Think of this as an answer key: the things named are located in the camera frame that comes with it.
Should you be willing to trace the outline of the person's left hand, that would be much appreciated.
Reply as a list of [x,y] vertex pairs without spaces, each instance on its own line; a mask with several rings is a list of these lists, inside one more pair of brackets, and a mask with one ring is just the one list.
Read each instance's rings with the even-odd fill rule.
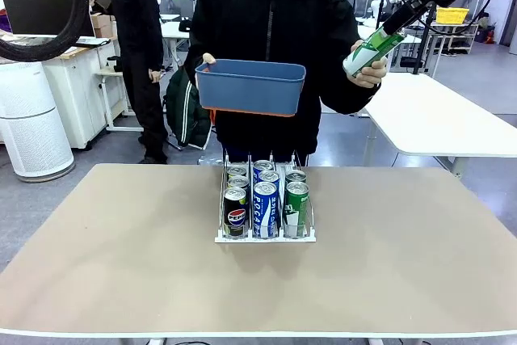
[[357,86],[371,89],[380,84],[387,73],[387,58],[382,57],[379,61],[374,61],[369,67],[363,67],[355,76],[348,75],[347,78]]

